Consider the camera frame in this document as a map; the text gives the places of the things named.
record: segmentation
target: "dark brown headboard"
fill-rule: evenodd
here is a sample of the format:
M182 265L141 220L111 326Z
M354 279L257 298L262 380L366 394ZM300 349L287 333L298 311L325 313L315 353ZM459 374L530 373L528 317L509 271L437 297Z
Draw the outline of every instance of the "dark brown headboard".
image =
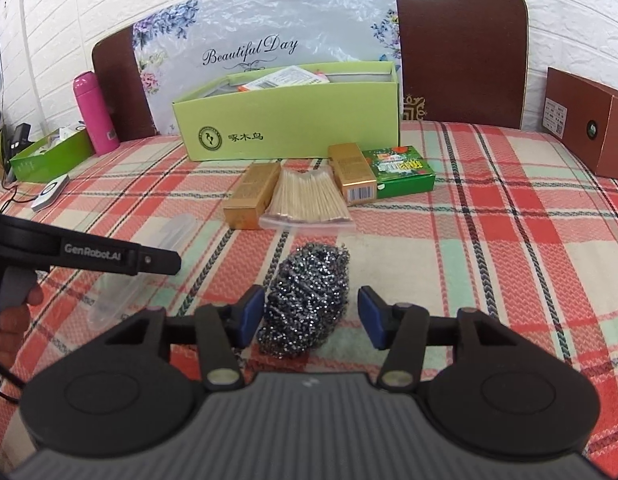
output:
M519 128L526 82L524 0L398 0L405 119ZM156 134L131 27L92 52L121 140Z

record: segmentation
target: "brown box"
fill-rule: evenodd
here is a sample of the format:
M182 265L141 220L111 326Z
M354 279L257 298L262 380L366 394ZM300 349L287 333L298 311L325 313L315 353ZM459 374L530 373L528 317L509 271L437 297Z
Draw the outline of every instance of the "brown box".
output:
M279 162L254 163L247 168L223 203L225 220L232 229L260 229L258 221L271 202L279 175Z
M593 173L618 178L618 90L549 68L542 125Z
M329 146L329 163L347 205L364 204L376 199L377 182L357 144Z

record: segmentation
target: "silver screw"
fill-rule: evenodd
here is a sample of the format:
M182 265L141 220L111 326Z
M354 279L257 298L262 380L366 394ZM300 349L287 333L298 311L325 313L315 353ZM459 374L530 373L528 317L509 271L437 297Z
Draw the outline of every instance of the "silver screw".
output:
M207 374L207 380L214 386L228 386L240 379L240 374L231 368L216 368Z
M403 388L413 382L413 375L404 370L392 370L383 375L383 383L392 388Z

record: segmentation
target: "gray ribbed surface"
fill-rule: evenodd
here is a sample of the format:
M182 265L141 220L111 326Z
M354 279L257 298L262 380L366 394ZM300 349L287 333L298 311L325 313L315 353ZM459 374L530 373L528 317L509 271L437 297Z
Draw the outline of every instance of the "gray ribbed surface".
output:
M166 444L96 461L43 451L14 480L602 480L579 456L506 464L474 456L433 430L407 396L362 374L260 374L209 397Z

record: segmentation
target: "bag of toothpicks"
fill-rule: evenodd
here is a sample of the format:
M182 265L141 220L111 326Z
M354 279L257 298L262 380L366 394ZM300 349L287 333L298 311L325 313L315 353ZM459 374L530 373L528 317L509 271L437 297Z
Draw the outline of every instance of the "bag of toothpicks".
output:
M337 235L355 229L329 166L303 173L282 168L263 229L285 229L300 234Z

